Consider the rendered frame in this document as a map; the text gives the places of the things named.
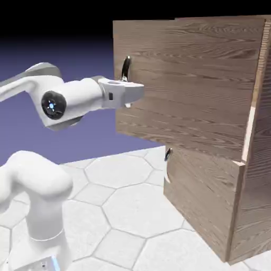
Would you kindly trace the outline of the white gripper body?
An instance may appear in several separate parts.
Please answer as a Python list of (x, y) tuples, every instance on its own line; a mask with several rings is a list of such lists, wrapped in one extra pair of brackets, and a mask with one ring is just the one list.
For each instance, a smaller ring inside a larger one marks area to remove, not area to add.
[(122, 107), (125, 107), (125, 103), (133, 103), (143, 98), (144, 85), (133, 82), (122, 82), (123, 94), (122, 94)]

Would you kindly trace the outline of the long curved metal handle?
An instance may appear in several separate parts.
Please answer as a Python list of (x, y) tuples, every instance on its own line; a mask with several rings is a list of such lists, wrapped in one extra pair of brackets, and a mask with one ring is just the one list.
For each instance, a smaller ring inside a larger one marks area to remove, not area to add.
[(123, 65), (122, 65), (122, 71), (121, 71), (121, 80), (123, 82), (128, 81), (130, 65), (131, 65), (131, 57), (126, 56), (126, 58), (124, 59), (124, 62), (123, 62)]

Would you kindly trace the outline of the large wood cabinet door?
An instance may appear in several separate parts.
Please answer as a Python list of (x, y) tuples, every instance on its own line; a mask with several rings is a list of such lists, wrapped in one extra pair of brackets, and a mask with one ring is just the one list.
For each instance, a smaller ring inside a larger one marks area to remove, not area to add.
[(189, 17), (113, 22), (114, 74), (145, 95), (116, 112), (116, 130), (242, 160), (265, 19)]

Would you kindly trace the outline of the small wood cabinet door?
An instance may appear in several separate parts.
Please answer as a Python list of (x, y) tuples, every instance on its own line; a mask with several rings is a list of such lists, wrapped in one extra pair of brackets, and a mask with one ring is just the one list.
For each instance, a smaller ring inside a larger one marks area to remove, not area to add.
[(173, 146), (164, 195), (223, 261), (228, 261), (245, 163)]

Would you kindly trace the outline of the light wood cabinet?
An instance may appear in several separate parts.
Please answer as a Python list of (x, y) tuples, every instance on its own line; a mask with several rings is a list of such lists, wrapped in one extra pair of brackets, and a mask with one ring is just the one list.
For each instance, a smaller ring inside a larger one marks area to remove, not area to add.
[(271, 15), (262, 18), (247, 159), (228, 257), (231, 265), (271, 250)]

